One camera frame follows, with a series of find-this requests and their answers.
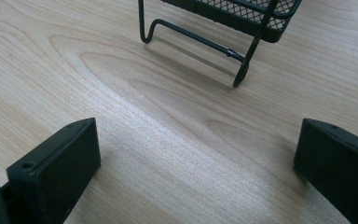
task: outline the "wood grain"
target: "wood grain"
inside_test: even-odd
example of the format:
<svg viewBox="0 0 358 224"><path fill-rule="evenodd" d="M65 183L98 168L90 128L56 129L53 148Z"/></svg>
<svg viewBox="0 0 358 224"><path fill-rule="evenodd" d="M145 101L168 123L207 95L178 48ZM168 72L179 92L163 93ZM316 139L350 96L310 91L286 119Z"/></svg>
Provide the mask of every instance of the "wood grain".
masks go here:
<svg viewBox="0 0 358 224"><path fill-rule="evenodd" d="M252 38L147 0L232 49ZM303 1L280 42L238 62L158 27L137 3L0 0L0 184L78 119L97 119L103 166L66 223L345 223L293 170L303 118L358 134L358 0Z"/></svg>

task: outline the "table surface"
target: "table surface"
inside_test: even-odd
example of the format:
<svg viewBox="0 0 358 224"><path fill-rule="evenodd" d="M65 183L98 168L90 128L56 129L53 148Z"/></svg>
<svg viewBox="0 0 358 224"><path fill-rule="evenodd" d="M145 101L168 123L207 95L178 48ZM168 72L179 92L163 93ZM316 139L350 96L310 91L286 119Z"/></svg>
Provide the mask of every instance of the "table surface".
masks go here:
<svg viewBox="0 0 358 224"><path fill-rule="evenodd" d="M67 123L97 119L102 167L65 223L345 223L293 170L303 118L358 135L358 0L303 1L239 63L127 0L0 0L0 185ZM252 37L158 0L155 18L245 53Z"/></svg>

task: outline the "metal wire frame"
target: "metal wire frame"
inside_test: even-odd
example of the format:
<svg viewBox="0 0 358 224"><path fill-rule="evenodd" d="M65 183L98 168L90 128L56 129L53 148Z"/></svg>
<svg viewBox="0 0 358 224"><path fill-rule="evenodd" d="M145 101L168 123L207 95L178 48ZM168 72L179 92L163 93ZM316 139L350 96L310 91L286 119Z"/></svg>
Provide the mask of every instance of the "metal wire frame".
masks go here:
<svg viewBox="0 0 358 224"><path fill-rule="evenodd" d="M141 39L144 43L148 44L152 38L153 38L153 33L155 31L155 28L158 24L163 25L167 28L170 28L182 35L186 35L194 40L199 41L200 43L207 45L213 49L216 49L222 53L225 53L228 57L234 58L238 61L241 62L241 67L240 70L238 71L234 83L232 84L232 86L234 88L237 88L241 82L243 81L243 79L246 76L246 73L249 69L249 63L253 57L253 55L255 54L255 50L257 49L258 43L261 40L261 37L263 36L264 32L267 29L267 26L269 24L269 20L272 17L273 13L274 13L274 9L275 7L278 5L279 0L271 0L268 4L267 10L264 14L263 20L260 22L260 25L257 29L257 32L255 34L255 37L252 41L251 46L248 48L248 51L245 55L245 57L241 56L239 53L237 53L235 50L233 49L228 49L225 48L219 44L214 43L213 41L210 41L206 38L203 38L202 36L196 35L192 32L189 32L188 30L185 30L179 26L176 26L170 22L167 22L165 20L162 19L156 19L152 22L152 24L150 25L149 28L149 33L146 36L145 34L145 8L144 8L144 0L138 0L138 8L139 8L139 26L140 26L140 33L141 33Z"/></svg>

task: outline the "black metal rack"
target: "black metal rack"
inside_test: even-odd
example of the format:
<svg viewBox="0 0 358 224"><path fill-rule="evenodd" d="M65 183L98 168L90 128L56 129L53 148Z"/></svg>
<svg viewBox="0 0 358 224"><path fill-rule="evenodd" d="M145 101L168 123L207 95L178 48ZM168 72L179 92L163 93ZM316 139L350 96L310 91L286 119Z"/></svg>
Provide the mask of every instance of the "black metal rack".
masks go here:
<svg viewBox="0 0 358 224"><path fill-rule="evenodd" d="M146 44L153 37L156 25L166 26L182 35L199 41L213 49L225 53L228 57L241 62L241 68L235 77L233 87L240 85L246 76L255 50L260 40L276 43L281 38L290 19L296 13L301 0L162 0L165 3L191 11L202 17L225 24L228 27L254 36L245 57L233 49L225 48L206 38L189 32L167 21L157 19L145 35L144 0L138 0L141 39Z"/></svg>

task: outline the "black metal mesh tray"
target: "black metal mesh tray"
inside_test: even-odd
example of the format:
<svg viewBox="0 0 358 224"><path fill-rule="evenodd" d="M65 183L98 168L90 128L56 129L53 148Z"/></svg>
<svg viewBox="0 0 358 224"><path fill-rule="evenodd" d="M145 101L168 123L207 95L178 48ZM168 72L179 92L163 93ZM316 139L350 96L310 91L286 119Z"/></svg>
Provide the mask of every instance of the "black metal mesh tray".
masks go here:
<svg viewBox="0 0 358 224"><path fill-rule="evenodd" d="M255 35L269 0L162 0L248 35ZM275 43L281 38L301 0L280 0L262 39Z"/></svg>

